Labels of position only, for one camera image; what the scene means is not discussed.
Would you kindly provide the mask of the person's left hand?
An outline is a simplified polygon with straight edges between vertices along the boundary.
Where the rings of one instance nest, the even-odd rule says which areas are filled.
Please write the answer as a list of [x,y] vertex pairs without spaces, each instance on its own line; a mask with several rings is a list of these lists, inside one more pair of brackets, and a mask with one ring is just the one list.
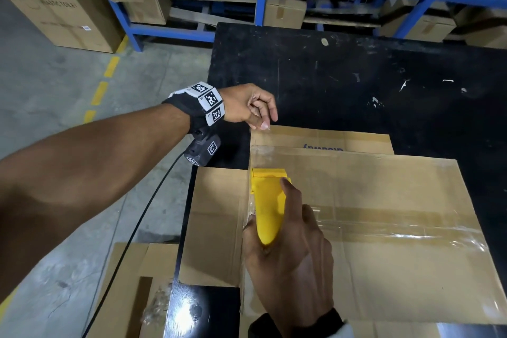
[[259,86],[248,83],[218,90],[225,104],[225,121],[244,122],[243,113],[257,115],[270,113],[271,122],[278,121],[275,97]]

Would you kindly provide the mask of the person's right hand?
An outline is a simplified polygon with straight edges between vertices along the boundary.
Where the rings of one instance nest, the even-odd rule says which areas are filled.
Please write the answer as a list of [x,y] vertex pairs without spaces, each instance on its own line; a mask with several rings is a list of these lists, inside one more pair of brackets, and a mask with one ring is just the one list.
[[324,235],[305,235],[301,192],[285,178],[280,184],[286,195],[280,231],[262,255],[244,263],[263,308],[286,338],[334,308],[334,261]]

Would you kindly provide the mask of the yellow plastic tape tool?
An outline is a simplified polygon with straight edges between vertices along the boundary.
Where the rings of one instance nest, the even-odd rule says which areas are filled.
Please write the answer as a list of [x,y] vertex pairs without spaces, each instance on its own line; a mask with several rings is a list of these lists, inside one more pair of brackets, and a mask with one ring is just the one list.
[[282,190],[282,178],[291,181],[282,168],[252,168],[250,192],[256,213],[257,235],[263,246],[273,243],[280,231],[286,195]]

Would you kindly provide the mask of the person's left forearm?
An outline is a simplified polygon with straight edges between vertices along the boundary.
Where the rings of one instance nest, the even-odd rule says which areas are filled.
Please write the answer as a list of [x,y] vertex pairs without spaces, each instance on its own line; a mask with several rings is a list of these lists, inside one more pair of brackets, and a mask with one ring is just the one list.
[[0,160],[0,301],[188,133],[170,104],[76,126]]

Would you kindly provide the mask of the black wristband with marker tags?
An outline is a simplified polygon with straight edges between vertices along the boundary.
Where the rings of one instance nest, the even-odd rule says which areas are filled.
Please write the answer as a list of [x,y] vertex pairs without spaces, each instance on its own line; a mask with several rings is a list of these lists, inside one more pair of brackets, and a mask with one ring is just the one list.
[[172,92],[163,104],[171,104],[190,117],[188,134],[215,127],[225,118],[225,104],[219,91],[204,82]]

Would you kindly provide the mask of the flattened brown cardboard box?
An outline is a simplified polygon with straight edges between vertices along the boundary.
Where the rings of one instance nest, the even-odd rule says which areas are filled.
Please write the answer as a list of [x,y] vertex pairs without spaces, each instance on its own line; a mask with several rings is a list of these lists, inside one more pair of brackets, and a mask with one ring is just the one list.
[[[251,134],[247,169],[198,167],[179,281],[229,287],[240,297],[225,327],[210,336],[247,338],[249,324],[265,312],[241,257],[242,228],[255,210],[253,146],[395,155],[389,135],[273,125]],[[507,297],[489,249],[354,242],[318,226],[332,246],[335,307],[356,338],[440,338],[438,323],[507,324]]]

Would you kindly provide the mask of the black right wristband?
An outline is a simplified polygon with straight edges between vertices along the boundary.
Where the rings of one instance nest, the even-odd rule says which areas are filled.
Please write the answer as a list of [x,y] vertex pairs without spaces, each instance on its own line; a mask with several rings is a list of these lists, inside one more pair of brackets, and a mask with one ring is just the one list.
[[[252,322],[247,331],[248,338],[283,338],[268,313],[263,313]],[[322,315],[307,327],[295,327],[286,338],[355,338],[352,326],[344,322],[335,309]]]

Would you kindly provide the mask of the small taped cardboard box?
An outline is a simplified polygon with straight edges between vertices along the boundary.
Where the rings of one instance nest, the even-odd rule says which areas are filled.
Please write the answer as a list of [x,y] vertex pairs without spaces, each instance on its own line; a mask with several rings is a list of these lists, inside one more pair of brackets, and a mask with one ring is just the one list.
[[301,29],[306,0],[266,0],[263,26]]

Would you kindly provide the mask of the crumpled clear tape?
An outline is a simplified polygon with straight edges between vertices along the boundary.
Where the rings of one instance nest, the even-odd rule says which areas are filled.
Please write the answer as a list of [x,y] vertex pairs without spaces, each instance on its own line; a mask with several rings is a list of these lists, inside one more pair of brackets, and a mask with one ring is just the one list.
[[151,324],[165,324],[169,310],[172,281],[152,281],[147,306],[143,311],[141,322],[148,326]]

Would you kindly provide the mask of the cardboard sheet on floor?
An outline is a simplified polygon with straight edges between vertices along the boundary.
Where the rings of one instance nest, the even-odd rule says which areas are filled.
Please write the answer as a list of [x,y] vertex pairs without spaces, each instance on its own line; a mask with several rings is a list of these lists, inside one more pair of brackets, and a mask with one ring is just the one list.
[[141,322],[152,281],[173,281],[178,244],[129,246],[86,338],[164,338],[165,324]]

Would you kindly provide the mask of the wide taped cardboard box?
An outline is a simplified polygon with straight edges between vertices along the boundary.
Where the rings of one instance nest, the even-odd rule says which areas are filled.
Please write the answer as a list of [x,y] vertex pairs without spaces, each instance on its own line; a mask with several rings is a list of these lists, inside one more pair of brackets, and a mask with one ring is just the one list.
[[[379,11],[380,36],[392,38],[418,0],[386,0]],[[407,40],[441,43],[456,27],[447,3],[434,1],[405,36]]]

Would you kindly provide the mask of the cardboard box with open flaps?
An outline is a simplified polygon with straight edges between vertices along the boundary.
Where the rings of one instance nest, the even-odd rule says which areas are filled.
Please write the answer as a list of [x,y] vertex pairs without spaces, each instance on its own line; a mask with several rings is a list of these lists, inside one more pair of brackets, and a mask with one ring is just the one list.
[[453,14],[467,45],[507,50],[507,9],[466,6]]

